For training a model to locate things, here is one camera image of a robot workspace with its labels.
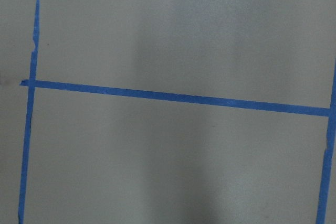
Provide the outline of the blue masking tape grid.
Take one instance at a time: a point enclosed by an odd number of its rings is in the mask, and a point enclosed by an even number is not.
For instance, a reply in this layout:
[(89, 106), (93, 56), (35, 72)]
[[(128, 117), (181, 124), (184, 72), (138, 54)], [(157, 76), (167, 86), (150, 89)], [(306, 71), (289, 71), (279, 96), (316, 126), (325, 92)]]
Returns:
[(335, 86), (332, 86), (330, 106), (328, 108), (319, 108), (313, 106), (301, 106), (293, 104), (257, 102), (257, 101), (237, 100), (227, 98), (203, 97), (187, 94), (90, 86), (90, 85), (64, 83), (64, 82), (41, 81), (36, 79), (38, 50), (39, 50), (39, 35), (40, 35), (39, 13), (40, 13), (40, 0), (36, 0), (34, 29), (33, 29), (34, 49), (31, 53), (30, 58), (29, 79), (22, 80), (20, 83), (21, 86), (26, 86), (28, 88), (28, 93), (27, 93), (27, 111), (26, 111), (25, 133), (24, 133), (24, 144), (22, 155), (22, 167), (20, 176), (18, 223), (24, 223), (30, 136), (32, 131), (31, 122), (33, 118), (33, 108), (34, 108), (34, 98), (36, 88), (327, 117), (328, 127), (326, 134), (326, 148), (324, 150), (323, 155), (317, 215), (315, 220), (316, 223), (325, 222), (330, 180), (331, 180), (332, 158), (334, 154), (334, 141), (335, 141)]

